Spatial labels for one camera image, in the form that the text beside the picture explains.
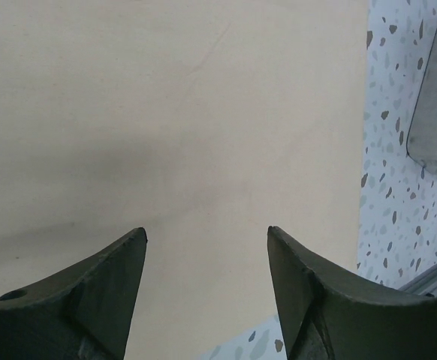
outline beige wall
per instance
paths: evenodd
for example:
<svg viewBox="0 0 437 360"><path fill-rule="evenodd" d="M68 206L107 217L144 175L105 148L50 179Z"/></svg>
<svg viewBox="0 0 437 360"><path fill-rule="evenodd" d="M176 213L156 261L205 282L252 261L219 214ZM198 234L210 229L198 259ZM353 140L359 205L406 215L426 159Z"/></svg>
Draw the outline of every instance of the beige wall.
<svg viewBox="0 0 437 360"><path fill-rule="evenodd" d="M191 359L275 312L268 225L354 269L366 17L0 1L0 294L144 226L127 359Z"/></svg>

